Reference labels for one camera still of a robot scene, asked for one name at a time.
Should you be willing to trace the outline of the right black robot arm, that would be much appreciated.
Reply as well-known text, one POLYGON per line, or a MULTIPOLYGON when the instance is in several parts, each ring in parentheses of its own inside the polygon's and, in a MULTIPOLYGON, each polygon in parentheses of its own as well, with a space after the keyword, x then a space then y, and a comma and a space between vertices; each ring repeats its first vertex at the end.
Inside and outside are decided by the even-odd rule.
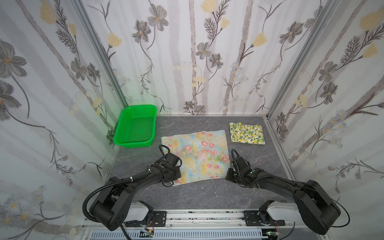
POLYGON ((292 181, 259 168, 252 169, 250 163, 240 156, 233 157, 226 180, 244 188, 268 190, 294 201, 304 224, 319 235, 325 235, 341 215, 337 201, 319 183, 292 181))

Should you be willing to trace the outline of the pastel floral skirt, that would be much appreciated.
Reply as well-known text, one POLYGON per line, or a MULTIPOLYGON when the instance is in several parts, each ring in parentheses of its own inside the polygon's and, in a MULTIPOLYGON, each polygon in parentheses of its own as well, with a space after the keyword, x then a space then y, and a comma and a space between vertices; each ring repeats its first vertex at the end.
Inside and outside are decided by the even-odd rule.
POLYGON ((230 157, 224 130, 161 137, 161 142, 182 160, 174 185, 226 177, 230 157))

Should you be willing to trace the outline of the lemon print yellow skirt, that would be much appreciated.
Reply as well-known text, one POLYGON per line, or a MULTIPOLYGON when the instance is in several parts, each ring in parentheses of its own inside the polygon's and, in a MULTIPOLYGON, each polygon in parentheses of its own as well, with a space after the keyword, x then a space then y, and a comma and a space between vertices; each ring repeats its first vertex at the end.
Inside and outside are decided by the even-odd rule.
POLYGON ((264 145, 265 138, 261 125, 230 123, 230 137, 233 143, 264 145))

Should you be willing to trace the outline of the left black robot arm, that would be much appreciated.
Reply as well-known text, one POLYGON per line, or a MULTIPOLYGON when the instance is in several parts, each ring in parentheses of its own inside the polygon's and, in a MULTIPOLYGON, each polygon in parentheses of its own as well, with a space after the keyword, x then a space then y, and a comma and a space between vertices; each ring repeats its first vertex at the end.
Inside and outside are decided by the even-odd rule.
POLYGON ((181 178, 182 163, 179 157, 167 153, 137 175, 110 178, 104 186, 85 198, 82 205, 84 216, 110 231, 116 230, 125 222, 135 194, 158 183, 164 186, 166 183, 173 184, 181 178))

